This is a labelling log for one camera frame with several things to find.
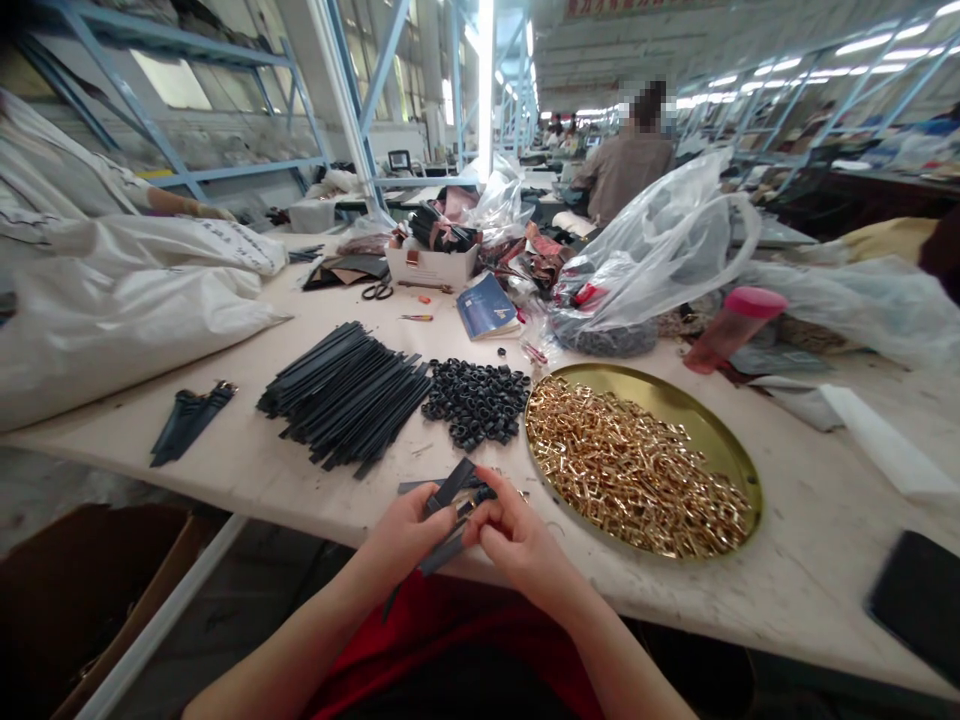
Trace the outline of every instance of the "blue booklet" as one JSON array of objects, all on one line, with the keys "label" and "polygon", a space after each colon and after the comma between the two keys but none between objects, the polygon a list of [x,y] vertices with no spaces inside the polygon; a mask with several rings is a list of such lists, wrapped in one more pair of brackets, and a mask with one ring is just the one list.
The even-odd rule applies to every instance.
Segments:
[{"label": "blue booklet", "polygon": [[517,309],[491,273],[460,293],[457,310],[471,340],[504,335],[520,327]]}]

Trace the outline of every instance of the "scissors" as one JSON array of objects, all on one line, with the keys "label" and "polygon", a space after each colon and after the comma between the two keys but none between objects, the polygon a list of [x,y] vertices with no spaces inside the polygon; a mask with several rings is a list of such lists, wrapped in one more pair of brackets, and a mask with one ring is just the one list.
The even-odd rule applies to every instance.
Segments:
[{"label": "scissors", "polygon": [[385,282],[377,282],[360,293],[360,297],[364,300],[386,300],[391,295],[393,295],[393,288]]}]

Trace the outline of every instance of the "pink bottle cap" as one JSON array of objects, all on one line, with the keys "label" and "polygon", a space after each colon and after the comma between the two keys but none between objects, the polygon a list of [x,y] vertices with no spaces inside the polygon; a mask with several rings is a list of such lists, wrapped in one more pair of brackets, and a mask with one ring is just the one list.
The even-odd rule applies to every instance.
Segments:
[{"label": "pink bottle cap", "polygon": [[763,320],[775,318],[789,304],[780,293],[754,287],[739,287],[727,295],[723,302],[723,306],[731,312]]}]

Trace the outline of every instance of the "red clothing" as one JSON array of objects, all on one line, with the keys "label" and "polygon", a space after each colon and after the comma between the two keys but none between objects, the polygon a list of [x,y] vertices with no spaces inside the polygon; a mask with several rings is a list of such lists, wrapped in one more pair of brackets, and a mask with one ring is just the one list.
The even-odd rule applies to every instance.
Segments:
[{"label": "red clothing", "polygon": [[525,662],[581,718],[603,718],[570,637],[515,592],[418,571],[404,582],[386,624],[382,614],[377,608],[357,630],[305,717],[336,717],[448,648],[472,643]]}]

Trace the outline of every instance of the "hand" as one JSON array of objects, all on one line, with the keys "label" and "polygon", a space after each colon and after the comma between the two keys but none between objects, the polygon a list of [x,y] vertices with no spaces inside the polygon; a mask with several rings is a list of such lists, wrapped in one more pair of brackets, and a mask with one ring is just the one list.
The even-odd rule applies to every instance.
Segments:
[{"label": "hand", "polygon": [[449,533],[457,520],[452,506],[424,520],[427,500],[439,490],[425,483],[394,500],[356,555],[344,568],[356,575],[356,587],[370,607],[384,602]]},{"label": "hand", "polygon": [[496,490],[497,500],[482,503],[470,516],[464,546],[479,543],[517,590],[563,624],[578,595],[590,592],[589,584],[509,480],[485,467],[477,467],[476,475]]},{"label": "hand", "polygon": [[183,212],[186,215],[193,215],[193,217],[202,217],[208,218],[210,220],[229,220],[230,222],[236,222],[237,219],[233,216],[233,213],[224,208],[215,208],[212,205],[204,205],[203,203],[187,198],[183,203]]}]

